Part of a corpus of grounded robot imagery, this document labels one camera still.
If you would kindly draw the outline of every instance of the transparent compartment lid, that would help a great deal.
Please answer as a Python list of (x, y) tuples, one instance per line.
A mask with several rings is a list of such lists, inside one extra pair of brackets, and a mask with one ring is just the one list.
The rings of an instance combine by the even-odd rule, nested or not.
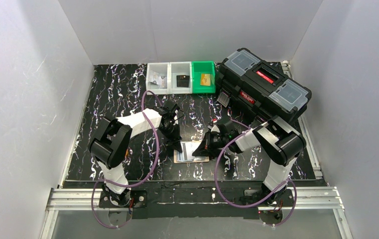
[(306, 98), (307, 94), (306, 90), (288, 79), (277, 90), (271, 93), (269, 97), (287, 111), (291, 111), (294, 107), (297, 107), (297, 109), (302, 108), (308, 102)]
[(247, 70), (251, 69), (256, 63), (260, 62), (258, 58), (245, 50), (235, 51), (228, 57), (228, 59), (229, 60), (225, 62), (225, 66), (239, 76), (242, 76), (245, 72), (247, 72)]

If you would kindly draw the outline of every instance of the white wall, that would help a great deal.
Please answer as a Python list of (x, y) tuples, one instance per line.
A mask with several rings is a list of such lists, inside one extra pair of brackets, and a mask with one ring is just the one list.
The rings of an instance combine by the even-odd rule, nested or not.
[(93, 64), (289, 60), (322, 0), (59, 0)]
[(93, 73), (58, 1), (0, 0), (0, 238), (38, 238)]
[(379, 1), (324, 0), (291, 63), (354, 238), (379, 238)]

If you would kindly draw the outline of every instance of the black toolbox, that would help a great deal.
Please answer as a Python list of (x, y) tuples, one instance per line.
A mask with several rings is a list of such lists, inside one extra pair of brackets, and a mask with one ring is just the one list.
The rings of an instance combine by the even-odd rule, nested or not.
[(307, 109), (311, 91), (270, 63), (241, 48), (223, 60), (215, 79), (218, 102), (249, 117), (280, 116), (293, 123)]

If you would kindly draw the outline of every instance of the black marble table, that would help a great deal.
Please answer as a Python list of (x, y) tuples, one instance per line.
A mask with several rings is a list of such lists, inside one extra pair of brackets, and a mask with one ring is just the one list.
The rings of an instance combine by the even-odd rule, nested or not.
[[(281, 69), (280, 63), (273, 63)], [(141, 111), (141, 97), (145, 91), (146, 64), (98, 65), (91, 85), (79, 135), (76, 138), (66, 181), (93, 181), (102, 177), (100, 167), (87, 149), (90, 137), (103, 116), (121, 117)], [(224, 108), (216, 102), (214, 94), (159, 96), (163, 101), (175, 101), (184, 111), (180, 119), (183, 141), (201, 140), (212, 119), (232, 118), (250, 124), (238, 109)], [(153, 96), (146, 98), (147, 107), (157, 103)], [(215, 160), (207, 163), (174, 163), (173, 152), (163, 145), (160, 148), (159, 164), (150, 177), (157, 181), (214, 180)], [(129, 143), (129, 154), (123, 162), (129, 181), (145, 177), (152, 167), (155, 140), (151, 130), (137, 135)], [(266, 177), (269, 156), (254, 148), (242, 154), (229, 153), (222, 159), (219, 180), (256, 180)], [(314, 180), (313, 168), (306, 150), (300, 155), (291, 171), (292, 179)]]

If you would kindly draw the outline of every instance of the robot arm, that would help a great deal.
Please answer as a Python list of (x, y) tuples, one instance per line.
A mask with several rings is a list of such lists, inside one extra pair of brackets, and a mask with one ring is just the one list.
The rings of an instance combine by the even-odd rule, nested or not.
[[(166, 147), (182, 152), (180, 129), (177, 122), (178, 111), (177, 104), (166, 101), (164, 106), (145, 109), (142, 112), (167, 138)], [(151, 129), (142, 112), (114, 120), (106, 117), (101, 119), (88, 148), (101, 167), (105, 179), (128, 185), (122, 162), (127, 155), (129, 141), (136, 135)], [(129, 190), (125, 187), (107, 183), (103, 185), (103, 191), (108, 193), (118, 205), (127, 203), (126, 194)]]
[[(239, 135), (231, 121), (220, 120), (205, 134), (193, 156), (216, 157), (221, 149)], [(229, 149), (242, 153), (256, 146), (262, 147), (271, 158), (261, 195), (267, 195), (284, 182), (299, 154), (306, 146), (304, 137), (280, 117), (273, 117), (257, 128), (250, 129), (238, 138)], [(277, 189), (271, 200), (280, 195), (287, 185)]]

